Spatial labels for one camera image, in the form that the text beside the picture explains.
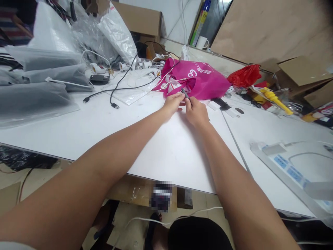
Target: hand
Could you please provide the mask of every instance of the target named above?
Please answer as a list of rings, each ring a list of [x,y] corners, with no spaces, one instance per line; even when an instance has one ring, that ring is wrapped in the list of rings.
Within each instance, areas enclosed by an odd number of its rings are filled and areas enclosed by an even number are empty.
[[[168,116],[168,119],[176,113],[176,111],[181,111],[182,109],[179,106],[185,106],[185,103],[181,101],[184,100],[185,95],[183,93],[177,93],[174,95],[170,95],[166,98],[165,103],[161,110],[165,111]]]
[[[186,117],[193,126],[198,127],[209,124],[206,105],[199,102],[195,97],[185,98],[185,104]]]

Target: red plastic bag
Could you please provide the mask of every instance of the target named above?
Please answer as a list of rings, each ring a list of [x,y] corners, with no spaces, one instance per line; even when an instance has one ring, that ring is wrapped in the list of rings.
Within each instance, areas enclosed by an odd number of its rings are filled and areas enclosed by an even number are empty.
[[[248,88],[261,78],[259,64],[251,64],[232,73],[227,80],[237,87]]]
[[[173,67],[173,60],[168,59],[162,74],[166,74]],[[175,94],[184,88],[190,97],[194,96],[198,100],[207,100],[222,97],[231,84],[218,71],[204,62],[180,61],[168,74],[179,81],[180,87],[168,93],[168,89],[163,90],[164,97]]]

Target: person's right hand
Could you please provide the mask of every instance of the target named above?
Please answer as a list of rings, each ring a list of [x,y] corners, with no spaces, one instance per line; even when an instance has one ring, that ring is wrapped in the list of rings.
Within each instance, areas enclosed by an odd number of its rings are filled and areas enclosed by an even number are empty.
[[[195,127],[209,124],[206,105],[199,102],[195,97],[190,97],[190,100],[185,98],[186,117],[188,121]]]

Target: forearm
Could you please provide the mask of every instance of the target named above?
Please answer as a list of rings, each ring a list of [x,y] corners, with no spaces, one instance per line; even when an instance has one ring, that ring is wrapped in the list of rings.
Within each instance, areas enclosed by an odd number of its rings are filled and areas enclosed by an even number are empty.
[[[198,131],[238,249],[299,249],[267,196],[211,124]]]
[[[98,142],[0,219],[0,241],[79,249],[110,187],[167,118],[159,110]]]

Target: usb connector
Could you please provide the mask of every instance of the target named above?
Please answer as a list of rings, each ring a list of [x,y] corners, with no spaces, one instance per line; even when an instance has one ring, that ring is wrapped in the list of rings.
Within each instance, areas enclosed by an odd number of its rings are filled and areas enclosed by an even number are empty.
[[[111,103],[111,106],[114,107],[115,109],[119,109],[119,106],[115,103]]]

